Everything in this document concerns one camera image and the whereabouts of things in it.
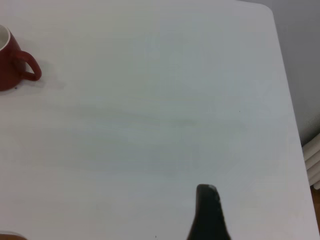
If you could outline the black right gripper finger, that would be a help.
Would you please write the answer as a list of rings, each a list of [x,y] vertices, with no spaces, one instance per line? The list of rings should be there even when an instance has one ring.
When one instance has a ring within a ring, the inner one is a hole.
[[[230,240],[220,195],[215,186],[199,184],[196,188],[195,215],[188,240]]]

